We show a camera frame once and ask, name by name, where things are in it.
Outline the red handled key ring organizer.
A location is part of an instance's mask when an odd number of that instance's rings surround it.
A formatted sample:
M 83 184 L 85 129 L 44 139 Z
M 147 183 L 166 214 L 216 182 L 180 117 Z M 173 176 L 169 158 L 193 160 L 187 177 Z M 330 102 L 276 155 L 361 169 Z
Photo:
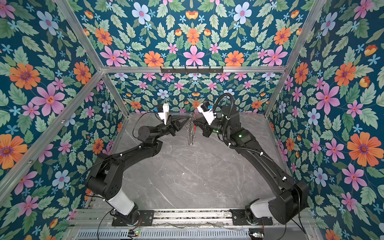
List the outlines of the red handled key ring organizer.
M 188 145 L 192 146 L 194 144 L 194 139 L 195 139 L 195 124 L 194 120 L 196 119 L 195 114 L 189 115 L 189 119 L 187 121 L 187 139 L 188 139 Z

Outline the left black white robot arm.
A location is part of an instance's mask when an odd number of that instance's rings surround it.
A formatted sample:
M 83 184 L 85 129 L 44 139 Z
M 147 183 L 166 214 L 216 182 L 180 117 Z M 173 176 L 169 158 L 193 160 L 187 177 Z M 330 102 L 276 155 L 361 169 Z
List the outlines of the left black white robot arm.
M 121 218 L 124 224 L 136 225 L 139 222 L 138 205 L 130 200 L 122 189 L 125 170 L 157 155 L 163 145 L 159 138 L 166 135 L 175 136 L 189 120 L 193 120 L 192 115 L 169 116 L 166 124 L 140 127 L 138 140 L 141 143 L 138 146 L 121 153 L 98 156 L 96 163 L 90 168 L 86 187 L 113 207 L 115 216 Z

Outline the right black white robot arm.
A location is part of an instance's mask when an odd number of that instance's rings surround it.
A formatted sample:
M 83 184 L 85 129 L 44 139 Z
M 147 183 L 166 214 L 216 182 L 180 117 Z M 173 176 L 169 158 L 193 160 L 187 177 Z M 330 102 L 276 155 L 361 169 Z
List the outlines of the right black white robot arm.
M 195 120 L 195 125 L 203 130 L 203 135 L 207 138 L 212 133 L 222 135 L 227 147 L 248 160 L 274 194 L 272 198 L 254 200 L 246 205 L 248 222 L 274 218 L 285 225 L 308 207 L 308 184 L 295 180 L 264 151 L 256 137 L 242 127 L 240 114 L 234 107 L 224 107 L 220 115 L 208 102 L 199 104 L 197 109 L 202 117 Z

